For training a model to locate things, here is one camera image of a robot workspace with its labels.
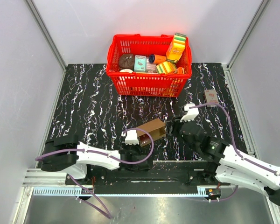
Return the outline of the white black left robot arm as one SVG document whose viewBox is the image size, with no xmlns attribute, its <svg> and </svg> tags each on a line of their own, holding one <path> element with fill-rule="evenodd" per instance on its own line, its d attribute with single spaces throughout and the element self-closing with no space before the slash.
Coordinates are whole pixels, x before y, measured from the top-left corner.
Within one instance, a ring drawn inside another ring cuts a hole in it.
<svg viewBox="0 0 280 224">
<path fill-rule="evenodd" d="M 142 151 L 138 142 L 123 143 L 119 150 L 105 150 L 87 145 L 77 135 L 67 135 L 46 140 L 43 153 L 35 160 L 45 172 L 65 172 L 85 185 L 91 181 L 89 166 L 108 171 L 146 170 L 152 165 L 154 143 L 150 150 Z"/>
</svg>

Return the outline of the brown cardboard box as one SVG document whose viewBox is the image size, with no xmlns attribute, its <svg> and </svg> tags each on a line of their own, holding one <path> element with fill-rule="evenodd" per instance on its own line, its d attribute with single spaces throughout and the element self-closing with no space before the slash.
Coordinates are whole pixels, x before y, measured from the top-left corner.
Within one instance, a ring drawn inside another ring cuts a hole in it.
<svg viewBox="0 0 280 224">
<path fill-rule="evenodd" d="M 166 136 L 166 124 L 160 119 L 151 120 L 143 125 L 138 126 L 137 128 L 141 129 L 141 130 L 137 129 L 137 135 L 139 140 L 140 140 L 140 136 L 145 136 L 145 135 L 148 136 L 143 131 L 149 133 L 153 141 L 159 140 Z"/>
</svg>

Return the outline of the small red plastic packet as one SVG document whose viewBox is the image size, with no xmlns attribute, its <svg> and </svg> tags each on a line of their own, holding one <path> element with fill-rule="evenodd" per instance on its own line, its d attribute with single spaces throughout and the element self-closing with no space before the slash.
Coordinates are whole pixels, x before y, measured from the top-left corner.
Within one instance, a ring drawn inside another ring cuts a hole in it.
<svg viewBox="0 0 280 224">
<path fill-rule="evenodd" d="M 140 144 L 141 145 L 147 145 L 147 144 L 150 144 L 151 143 L 151 140 L 148 136 L 140 136 Z"/>
</svg>

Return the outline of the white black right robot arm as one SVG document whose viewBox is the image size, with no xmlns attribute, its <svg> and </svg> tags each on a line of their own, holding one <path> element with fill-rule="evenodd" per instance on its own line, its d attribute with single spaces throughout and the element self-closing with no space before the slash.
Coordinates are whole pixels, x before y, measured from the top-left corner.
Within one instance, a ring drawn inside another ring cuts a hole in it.
<svg viewBox="0 0 280 224">
<path fill-rule="evenodd" d="M 244 187 L 280 206 L 280 167 L 238 151 L 222 139 L 208 136 L 194 121 L 176 119 L 171 133 L 208 162 L 209 166 L 202 175 L 205 183 L 230 183 Z"/>
</svg>

